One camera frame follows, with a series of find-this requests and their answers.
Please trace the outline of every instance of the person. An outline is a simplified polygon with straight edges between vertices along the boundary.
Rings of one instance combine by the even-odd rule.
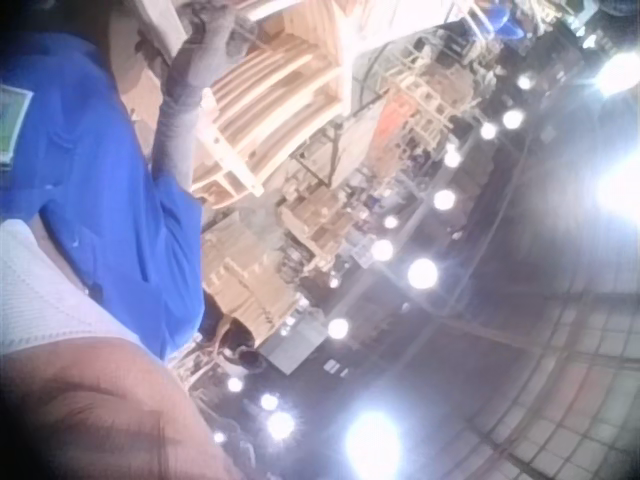
[[[163,364],[203,312],[188,193],[202,90],[248,43],[230,7],[195,13],[150,169],[95,45],[21,33],[0,68],[1,400],[17,412],[2,417],[53,478],[241,478]],[[32,467],[21,477],[44,478]]]
[[[225,314],[206,290],[204,305],[197,350],[211,351],[232,376],[244,377],[264,370],[266,360],[256,350],[256,339],[251,330],[236,317]]]

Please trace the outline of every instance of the white shirt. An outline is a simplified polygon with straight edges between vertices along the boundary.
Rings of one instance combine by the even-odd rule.
[[[20,220],[0,225],[0,354],[72,338],[110,337],[140,344],[69,281]]]

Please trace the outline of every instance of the blue shirt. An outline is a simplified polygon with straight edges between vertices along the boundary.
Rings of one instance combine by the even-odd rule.
[[[0,70],[33,92],[2,172],[3,218],[38,212],[92,297],[165,359],[203,313],[201,207],[173,177],[152,178],[97,49],[29,34]]]

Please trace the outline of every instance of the ceiling light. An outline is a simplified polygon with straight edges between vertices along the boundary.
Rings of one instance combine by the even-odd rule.
[[[426,290],[438,283],[438,267],[427,258],[413,262],[407,272],[409,284],[417,290]]]
[[[595,33],[592,33],[584,42],[582,42],[582,48],[595,48],[596,40],[598,40],[598,36]]]
[[[393,257],[393,243],[386,239],[376,240],[371,245],[371,254],[379,262],[388,262]]]
[[[451,210],[456,203],[456,194],[451,190],[440,190],[433,196],[433,205],[438,210]]]
[[[231,377],[227,380],[227,388],[233,393],[241,392],[244,388],[244,382],[237,377]]]
[[[447,149],[444,154],[444,164],[449,168],[457,168],[462,163],[462,155],[457,149]]]
[[[296,428],[296,422],[285,412],[275,412],[267,420],[267,429],[275,440],[284,440],[291,436]]]
[[[400,224],[400,220],[395,215],[389,215],[384,219],[384,228],[388,228],[389,230],[393,230]]]
[[[498,127],[496,127],[493,123],[484,123],[482,127],[480,127],[480,136],[485,140],[493,140],[496,138],[498,134]]]
[[[328,331],[334,340],[342,340],[349,333],[349,322],[344,318],[335,318],[329,322]]]
[[[276,408],[278,408],[278,403],[280,403],[278,397],[272,395],[271,393],[265,393],[260,398],[260,406],[268,412],[273,412]]]
[[[640,82],[640,56],[635,52],[618,53],[605,63],[596,77],[596,85],[605,96],[635,87]]]
[[[598,203],[606,210],[640,226],[640,160],[613,170],[598,186]]]
[[[502,116],[502,123],[509,130],[520,128],[522,122],[524,122],[524,112],[517,108],[509,110]]]
[[[347,433],[349,461],[362,480],[396,478],[402,447],[396,426],[383,414],[366,413]]]
[[[329,277],[329,288],[338,288],[340,283],[342,283],[342,281],[337,275],[331,275]]]
[[[224,432],[217,430],[213,432],[213,441],[218,445],[222,445],[227,441],[227,436],[224,434]]]
[[[516,83],[522,90],[531,90],[533,87],[533,79],[530,75],[520,75]]]
[[[298,300],[298,307],[305,309],[309,306],[309,299],[302,295],[300,292],[296,293],[296,299]]]

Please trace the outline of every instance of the hand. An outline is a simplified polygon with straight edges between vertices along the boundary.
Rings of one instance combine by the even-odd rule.
[[[255,25],[238,17],[228,5],[198,1],[184,8],[190,9],[192,32],[171,64],[169,95],[180,96],[185,88],[210,87],[246,55],[255,36]]]

